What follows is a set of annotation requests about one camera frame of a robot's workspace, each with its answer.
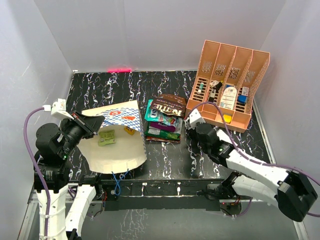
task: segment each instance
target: orange logo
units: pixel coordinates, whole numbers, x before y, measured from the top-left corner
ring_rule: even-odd
[[[135,116],[123,116],[122,119],[127,119],[127,120],[133,121],[136,119],[136,117]]]
[[[109,114],[110,114],[111,116],[112,116],[112,115],[119,115],[119,114],[121,114],[121,111],[111,111]]]

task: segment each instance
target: fabric bag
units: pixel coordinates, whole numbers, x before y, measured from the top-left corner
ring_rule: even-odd
[[[114,130],[115,143],[98,146],[99,135],[82,139],[78,148],[85,156],[91,171],[102,174],[124,173],[147,160],[142,118],[138,102],[127,101],[82,111],[86,116],[105,117],[99,132]],[[131,135],[125,128],[135,130]]]

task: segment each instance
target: black marble table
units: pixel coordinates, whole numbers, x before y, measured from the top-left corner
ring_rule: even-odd
[[[149,71],[130,73],[77,73],[67,98],[67,111],[82,111],[121,102],[137,100],[141,116],[146,113],[149,99],[159,94],[175,94],[190,97],[196,71]],[[270,162],[267,149],[254,112],[244,133],[231,132],[233,139],[248,154]],[[223,180],[230,170],[213,163],[203,154],[198,143],[184,128],[181,143],[146,142],[147,160],[132,170],[126,180],[166,181],[166,180]],[[69,158],[72,163],[71,181],[78,181],[82,175],[93,175],[88,163],[77,149]],[[102,179],[111,179],[102,174]]]

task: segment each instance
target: white wall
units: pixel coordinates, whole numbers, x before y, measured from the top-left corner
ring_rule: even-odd
[[[259,49],[285,0],[34,0],[71,69],[197,69],[204,41]]]
[[[256,101],[276,161],[320,179],[320,2],[287,1],[261,50],[271,52]],[[311,209],[320,214],[320,201]],[[307,233],[319,239],[320,218],[306,216]]]
[[[29,112],[66,97],[72,71],[33,0],[3,0],[0,7],[0,239],[17,239],[33,185],[33,166],[23,140]],[[36,130],[51,121],[41,112]]]

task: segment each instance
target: pile of snack bags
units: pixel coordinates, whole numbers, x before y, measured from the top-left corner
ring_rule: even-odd
[[[180,143],[186,113],[185,98],[161,94],[148,101],[144,119],[148,122],[144,132],[147,141]]]

